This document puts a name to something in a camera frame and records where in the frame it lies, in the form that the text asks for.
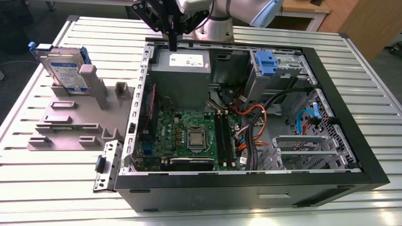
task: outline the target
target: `blue drive bay latch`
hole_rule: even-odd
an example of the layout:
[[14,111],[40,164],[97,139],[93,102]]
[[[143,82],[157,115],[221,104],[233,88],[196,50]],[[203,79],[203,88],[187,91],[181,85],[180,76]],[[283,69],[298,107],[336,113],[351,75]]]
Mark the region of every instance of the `blue drive bay latch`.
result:
[[261,69],[263,76],[275,75],[277,69],[277,61],[271,51],[256,51],[256,61]]

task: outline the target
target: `black power cable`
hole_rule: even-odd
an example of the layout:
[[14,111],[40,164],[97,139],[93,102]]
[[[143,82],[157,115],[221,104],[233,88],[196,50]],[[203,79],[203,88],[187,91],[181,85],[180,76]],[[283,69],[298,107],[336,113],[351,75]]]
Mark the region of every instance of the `black power cable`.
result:
[[[310,92],[312,91],[314,88],[312,87],[303,87],[303,88],[292,88],[292,89],[287,89],[283,90],[281,92],[276,93],[273,96],[271,96],[271,98],[267,100],[267,102],[264,103],[264,109],[267,110],[269,108],[269,106],[275,103],[275,101],[283,97],[284,95],[287,95],[288,93],[292,92]],[[252,121],[248,125],[248,129],[245,131],[245,146],[247,146],[247,163],[245,163],[245,169],[248,170],[256,170],[256,162],[257,162],[257,154],[256,154],[256,148],[255,148],[255,143],[253,143],[253,137],[252,137],[252,129],[253,129],[253,125],[256,123],[257,117],[261,114],[261,109],[257,110]]]
[[209,12],[209,15],[208,15],[207,19],[203,21],[203,23],[193,30],[200,29],[205,25],[207,21],[211,18],[211,15],[212,15],[212,12],[213,12],[213,7],[215,7],[215,0],[212,0],[211,12]]

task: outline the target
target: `red wire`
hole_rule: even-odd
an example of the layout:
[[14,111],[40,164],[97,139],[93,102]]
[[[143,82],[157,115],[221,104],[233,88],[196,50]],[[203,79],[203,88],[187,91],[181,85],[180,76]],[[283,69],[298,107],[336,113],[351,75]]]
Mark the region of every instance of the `red wire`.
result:
[[237,100],[239,100],[239,98],[236,98],[235,101],[233,101],[233,109],[235,109],[235,111],[236,111],[236,113],[239,115],[247,115],[247,114],[249,114],[252,112],[252,110],[255,108],[257,108],[257,107],[263,110],[263,113],[264,113],[264,124],[261,126],[261,129],[260,129],[257,135],[253,137],[253,140],[257,140],[257,138],[263,135],[264,127],[265,127],[265,121],[267,121],[267,114],[265,114],[264,106],[261,106],[261,105],[252,105],[245,111],[241,112],[237,109]]
[[308,127],[308,121],[307,121],[306,124],[303,125],[303,132],[302,132],[302,135],[306,135],[307,127]]
[[148,122],[149,122],[149,116],[151,116],[151,114],[152,114],[152,110],[153,110],[153,103],[155,103],[155,93],[156,93],[156,91],[155,91],[155,85],[153,85],[153,97],[152,97],[152,104],[151,104],[151,107],[149,107],[149,112],[148,112],[148,117],[147,117],[147,122],[145,122],[145,126],[144,126],[144,129],[147,128],[147,126],[148,126]]

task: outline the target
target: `ram slot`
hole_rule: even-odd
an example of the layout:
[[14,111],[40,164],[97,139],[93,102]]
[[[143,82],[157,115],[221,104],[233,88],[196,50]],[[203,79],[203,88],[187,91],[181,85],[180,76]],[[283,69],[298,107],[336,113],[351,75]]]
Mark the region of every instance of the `ram slot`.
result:
[[223,136],[223,147],[224,157],[227,166],[232,165],[232,144],[231,144],[231,127],[227,120],[227,114],[221,115],[221,136]]
[[225,156],[224,156],[224,145],[223,145],[223,134],[221,134],[221,115],[215,114],[215,142],[217,148],[217,160],[219,164],[225,164]]

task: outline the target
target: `power supply label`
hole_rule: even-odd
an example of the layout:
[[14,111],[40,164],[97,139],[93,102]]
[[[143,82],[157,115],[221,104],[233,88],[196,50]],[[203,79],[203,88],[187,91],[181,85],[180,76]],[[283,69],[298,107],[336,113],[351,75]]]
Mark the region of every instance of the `power supply label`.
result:
[[169,55],[169,66],[204,67],[203,55],[173,53]]
[[82,77],[78,74],[78,67],[74,63],[50,63],[56,77],[60,80],[64,88],[69,91],[85,91],[88,86]]

